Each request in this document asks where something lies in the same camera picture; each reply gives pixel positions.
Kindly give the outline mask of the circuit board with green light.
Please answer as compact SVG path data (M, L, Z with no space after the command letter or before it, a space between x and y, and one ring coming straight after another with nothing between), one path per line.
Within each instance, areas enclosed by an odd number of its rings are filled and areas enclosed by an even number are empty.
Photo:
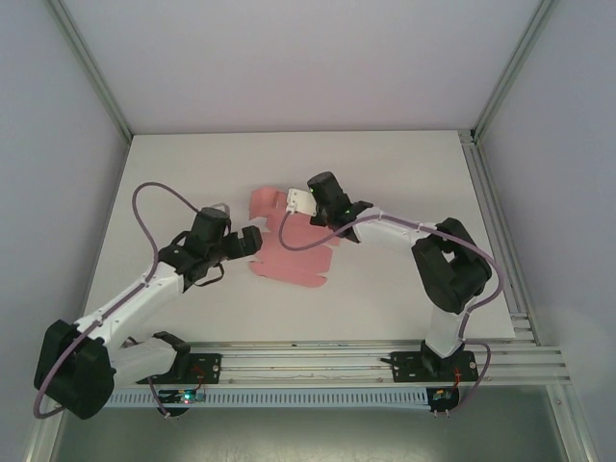
M163 404L193 404L203 400L205 390L196 389L162 389L158 397Z

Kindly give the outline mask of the grey metal sheet panel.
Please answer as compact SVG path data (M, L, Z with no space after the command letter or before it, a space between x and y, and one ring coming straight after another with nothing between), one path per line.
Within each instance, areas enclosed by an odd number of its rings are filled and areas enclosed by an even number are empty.
M551 418L475 409L111 409L63 424L52 462L569 462Z

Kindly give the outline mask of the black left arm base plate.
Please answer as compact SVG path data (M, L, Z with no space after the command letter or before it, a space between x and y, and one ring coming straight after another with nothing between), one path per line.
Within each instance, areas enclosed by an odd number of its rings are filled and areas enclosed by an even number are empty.
M191 386L218 384L222 356L217 353L191 353L184 383Z

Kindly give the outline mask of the aluminium mounting rail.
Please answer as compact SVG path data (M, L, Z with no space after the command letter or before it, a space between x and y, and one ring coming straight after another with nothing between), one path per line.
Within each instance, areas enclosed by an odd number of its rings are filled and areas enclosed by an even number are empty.
M389 386L391 367L382 360L394 351L416 351L416 342L349 344L196 344L198 353L221 355L220 387ZM486 386L569 384L571 376L557 346L532 342L490 345Z

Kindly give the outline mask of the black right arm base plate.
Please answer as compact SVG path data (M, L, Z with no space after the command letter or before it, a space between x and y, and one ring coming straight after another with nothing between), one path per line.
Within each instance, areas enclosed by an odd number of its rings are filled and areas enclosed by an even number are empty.
M461 351L442 360L437 372L428 370L419 351L393 351L381 361L391 366L392 377L396 383L451 385L456 380L464 383L475 382L479 376L475 355L471 351Z

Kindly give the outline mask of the aluminium side frame rail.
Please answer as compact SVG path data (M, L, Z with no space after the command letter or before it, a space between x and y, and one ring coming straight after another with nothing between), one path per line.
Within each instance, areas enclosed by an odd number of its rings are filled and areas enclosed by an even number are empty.
M472 178L484 225L494 256L505 273L504 298L514 321L514 344L540 346L530 313L526 286L510 240L497 189L485 156L472 130L459 130L458 138Z

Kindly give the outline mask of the aluminium frame post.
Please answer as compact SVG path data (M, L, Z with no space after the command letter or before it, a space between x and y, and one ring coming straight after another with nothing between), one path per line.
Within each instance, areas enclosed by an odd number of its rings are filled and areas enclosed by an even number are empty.
M85 72L94 93L98 97L108 116L127 144L131 144L134 133L130 128L116 97L108 85L96 59L79 30L67 4L64 0L42 0L57 24L69 49L75 56L79 66Z
M481 110L474 128L471 130L475 143L480 143L487 135L502 104L516 83L517 78L539 38L547 27L561 0L538 0L522 34L508 58L500 77Z

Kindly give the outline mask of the aluminium frame leg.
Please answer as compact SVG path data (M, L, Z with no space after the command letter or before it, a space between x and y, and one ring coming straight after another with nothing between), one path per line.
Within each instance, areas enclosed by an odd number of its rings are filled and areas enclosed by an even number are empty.
M600 462L572 385L548 389L552 411L569 462Z
M51 462L63 415L35 420L21 462Z

